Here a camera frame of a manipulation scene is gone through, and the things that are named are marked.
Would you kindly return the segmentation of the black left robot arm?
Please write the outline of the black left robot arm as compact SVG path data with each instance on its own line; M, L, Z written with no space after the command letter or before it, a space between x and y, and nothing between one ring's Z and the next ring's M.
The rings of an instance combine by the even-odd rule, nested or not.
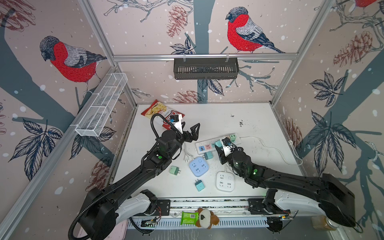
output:
M174 123L163 120L170 125L159 135L154 127L154 119L162 117L154 114L151 117L151 128L156 136L156 141L149 151L142 157L140 165L131 173L116 183L100 190L93 188L86 196L78 215L71 223L68 231L70 240L76 239L74 229L80 224L86 232L84 240L104 240L118 224L118 209L123 202L139 187L162 173L178 156L185 142L191 143L199 138L200 124L192 126L189 131L178 130Z

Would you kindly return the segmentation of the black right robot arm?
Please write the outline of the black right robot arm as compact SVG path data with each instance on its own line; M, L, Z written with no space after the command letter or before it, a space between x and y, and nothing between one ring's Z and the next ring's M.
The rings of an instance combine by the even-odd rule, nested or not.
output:
M215 146L221 164L228 163L253 188L277 189L307 197L319 203L333 222L356 227L355 195L334 176L305 177L278 172L254 164L241 147L232 145L228 155L224 148Z

